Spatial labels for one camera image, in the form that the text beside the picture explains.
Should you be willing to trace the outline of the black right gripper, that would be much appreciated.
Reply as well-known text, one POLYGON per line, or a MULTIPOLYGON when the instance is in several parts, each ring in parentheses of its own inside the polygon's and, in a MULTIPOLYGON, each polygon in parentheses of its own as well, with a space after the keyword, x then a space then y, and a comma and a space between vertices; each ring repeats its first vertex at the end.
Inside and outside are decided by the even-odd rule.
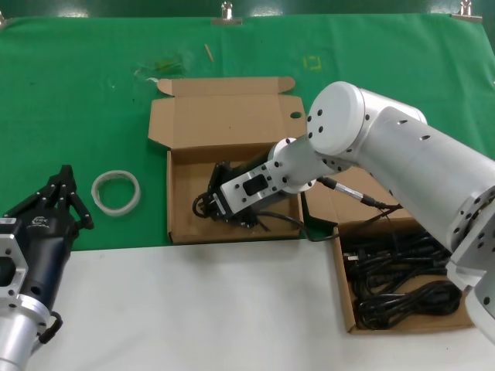
POLYGON ((257 158, 232 166, 231 162, 219 162, 210 177, 208 192, 219 189, 230 181, 230 215, 218 205, 214 196, 203 197, 203 216, 229 226, 252 228, 259 224, 259 216, 271 205, 286 197, 282 179, 275 170, 281 165, 270 151, 257 158))

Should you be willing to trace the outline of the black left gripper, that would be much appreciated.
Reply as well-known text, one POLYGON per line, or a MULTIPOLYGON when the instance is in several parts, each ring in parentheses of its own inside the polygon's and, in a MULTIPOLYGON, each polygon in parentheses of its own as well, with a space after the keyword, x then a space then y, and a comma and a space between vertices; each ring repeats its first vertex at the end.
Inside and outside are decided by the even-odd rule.
POLYGON ((1 217, 15 220, 11 226, 2 226, 1 232, 14 234, 28 267, 20 293, 51 311, 78 230, 94 228, 92 216, 77 194, 72 166, 63 165, 44 187, 1 217))

